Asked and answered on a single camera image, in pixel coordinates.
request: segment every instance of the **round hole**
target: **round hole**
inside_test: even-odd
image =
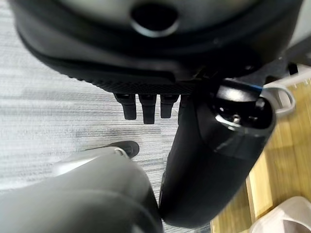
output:
[[[163,37],[178,28],[178,13],[173,8],[148,3],[132,11],[132,26],[138,33],[148,37]]]

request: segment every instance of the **gray object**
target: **gray object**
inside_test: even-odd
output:
[[[2,233],[163,232],[149,180],[122,149],[83,151],[57,168],[67,173],[0,198]]]

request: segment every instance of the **wooden surface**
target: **wooden surface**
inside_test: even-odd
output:
[[[243,232],[252,225],[246,184],[244,184],[230,204],[211,221],[214,233]]]
[[[295,113],[278,121],[246,179],[246,188],[211,222],[214,233],[247,232],[286,199],[304,196],[311,200],[311,84],[298,84],[291,91],[297,102]],[[242,207],[237,211],[235,206]]]

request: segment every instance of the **gray fabric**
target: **gray fabric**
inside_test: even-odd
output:
[[[137,120],[126,121],[111,93],[60,75],[32,57],[17,36],[7,1],[0,0],[0,194],[51,177],[53,164],[76,151],[134,140],[140,146],[134,160],[158,200],[178,103],[171,119],[160,119],[158,100],[155,125],[143,125],[141,105],[137,109]]]

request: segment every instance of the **white object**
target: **white object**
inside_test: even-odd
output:
[[[296,108],[296,100],[293,94],[281,84],[265,85],[261,96],[269,100],[276,111],[277,117],[284,117],[292,113]]]
[[[311,203],[290,198],[257,220],[249,233],[311,233]]]

